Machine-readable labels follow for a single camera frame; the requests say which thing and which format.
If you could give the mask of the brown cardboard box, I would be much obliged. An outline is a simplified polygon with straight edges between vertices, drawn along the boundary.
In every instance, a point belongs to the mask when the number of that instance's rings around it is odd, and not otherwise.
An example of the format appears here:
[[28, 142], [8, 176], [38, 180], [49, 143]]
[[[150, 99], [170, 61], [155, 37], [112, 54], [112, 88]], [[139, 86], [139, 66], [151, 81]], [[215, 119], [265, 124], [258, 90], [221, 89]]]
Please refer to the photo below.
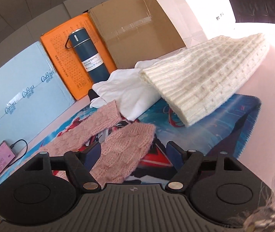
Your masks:
[[88, 13], [118, 69], [185, 46], [157, 0], [108, 0]]

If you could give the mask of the black sofa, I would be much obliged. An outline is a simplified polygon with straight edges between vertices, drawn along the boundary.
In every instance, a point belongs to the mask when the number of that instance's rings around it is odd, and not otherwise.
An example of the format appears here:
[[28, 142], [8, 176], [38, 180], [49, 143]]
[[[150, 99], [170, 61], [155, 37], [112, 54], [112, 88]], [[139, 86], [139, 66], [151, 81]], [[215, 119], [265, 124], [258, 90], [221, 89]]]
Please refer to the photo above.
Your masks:
[[275, 24], [275, 0], [230, 0], [236, 22]]

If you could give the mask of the cream knitted sweater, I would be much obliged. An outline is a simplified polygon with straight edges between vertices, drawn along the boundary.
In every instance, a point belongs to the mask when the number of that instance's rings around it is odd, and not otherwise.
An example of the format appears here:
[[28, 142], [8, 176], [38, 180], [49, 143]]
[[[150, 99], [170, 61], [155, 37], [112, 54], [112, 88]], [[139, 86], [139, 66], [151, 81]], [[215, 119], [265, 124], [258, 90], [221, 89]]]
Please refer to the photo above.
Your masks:
[[218, 36], [140, 71], [189, 127], [226, 102], [256, 72], [269, 52], [264, 34]]

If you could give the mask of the white folded garment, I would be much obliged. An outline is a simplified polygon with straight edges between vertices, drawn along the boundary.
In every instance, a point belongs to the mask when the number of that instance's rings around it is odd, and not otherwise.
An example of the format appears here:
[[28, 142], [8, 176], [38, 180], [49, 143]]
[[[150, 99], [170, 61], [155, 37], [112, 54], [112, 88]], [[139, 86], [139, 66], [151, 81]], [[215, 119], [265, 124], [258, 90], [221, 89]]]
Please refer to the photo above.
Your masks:
[[157, 61], [139, 61], [133, 69], [117, 69], [107, 81], [94, 84], [92, 89], [98, 97], [90, 101], [90, 107], [100, 108], [115, 101], [121, 115], [130, 121], [136, 120], [161, 98], [156, 89], [140, 78], [140, 71]]

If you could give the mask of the light blue box right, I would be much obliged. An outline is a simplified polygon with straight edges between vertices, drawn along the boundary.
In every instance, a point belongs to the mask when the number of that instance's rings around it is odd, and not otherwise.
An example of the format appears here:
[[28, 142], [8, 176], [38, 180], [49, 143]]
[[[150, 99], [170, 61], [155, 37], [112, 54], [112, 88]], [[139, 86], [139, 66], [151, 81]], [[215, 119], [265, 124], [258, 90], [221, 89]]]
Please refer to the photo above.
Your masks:
[[0, 68], [0, 143], [31, 142], [75, 99], [37, 41]]

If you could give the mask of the orange cardboard box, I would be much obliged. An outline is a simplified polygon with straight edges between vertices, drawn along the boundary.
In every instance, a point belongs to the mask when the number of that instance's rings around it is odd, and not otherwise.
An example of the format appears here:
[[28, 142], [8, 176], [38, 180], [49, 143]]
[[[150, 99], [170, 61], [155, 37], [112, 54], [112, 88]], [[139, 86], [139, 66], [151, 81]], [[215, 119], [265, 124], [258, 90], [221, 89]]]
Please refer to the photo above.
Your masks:
[[117, 69], [107, 47], [105, 46], [95, 24], [88, 15], [83, 13], [53, 28], [40, 37], [56, 71], [75, 100], [80, 100], [92, 88], [91, 77], [73, 49], [67, 49], [69, 34], [79, 28], [85, 28], [90, 35], [109, 73]]

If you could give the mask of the dark blue vacuum bottle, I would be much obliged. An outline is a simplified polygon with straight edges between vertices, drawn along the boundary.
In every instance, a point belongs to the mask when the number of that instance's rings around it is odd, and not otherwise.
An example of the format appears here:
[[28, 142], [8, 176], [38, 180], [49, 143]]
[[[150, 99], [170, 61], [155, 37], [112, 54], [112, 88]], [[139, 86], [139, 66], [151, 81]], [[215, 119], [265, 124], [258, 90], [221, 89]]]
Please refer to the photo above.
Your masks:
[[110, 73], [85, 28], [72, 32], [65, 48], [73, 48], [93, 83], [106, 81]]

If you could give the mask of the white paper bag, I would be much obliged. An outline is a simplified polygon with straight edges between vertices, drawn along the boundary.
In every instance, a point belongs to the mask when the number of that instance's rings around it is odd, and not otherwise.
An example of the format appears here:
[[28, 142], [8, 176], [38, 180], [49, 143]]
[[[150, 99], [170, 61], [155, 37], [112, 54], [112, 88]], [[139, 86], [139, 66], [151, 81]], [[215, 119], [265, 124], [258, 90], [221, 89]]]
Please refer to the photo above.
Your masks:
[[236, 23], [229, 0], [157, 0], [187, 48], [226, 34]]

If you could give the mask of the pink knitted sweater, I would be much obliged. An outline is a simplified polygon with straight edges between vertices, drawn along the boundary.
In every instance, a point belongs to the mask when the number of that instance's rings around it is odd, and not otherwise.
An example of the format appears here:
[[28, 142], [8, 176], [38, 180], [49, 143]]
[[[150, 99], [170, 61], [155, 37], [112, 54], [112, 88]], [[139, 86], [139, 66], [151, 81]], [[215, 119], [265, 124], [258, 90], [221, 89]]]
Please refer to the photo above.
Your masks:
[[[96, 134], [116, 126], [122, 121], [116, 102], [100, 107], [78, 126], [40, 147], [51, 156], [62, 156], [78, 151]], [[148, 153], [154, 139], [152, 124], [129, 123], [114, 130], [101, 143], [101, 156], [90, 173], [101, 186], [122, 183]]]

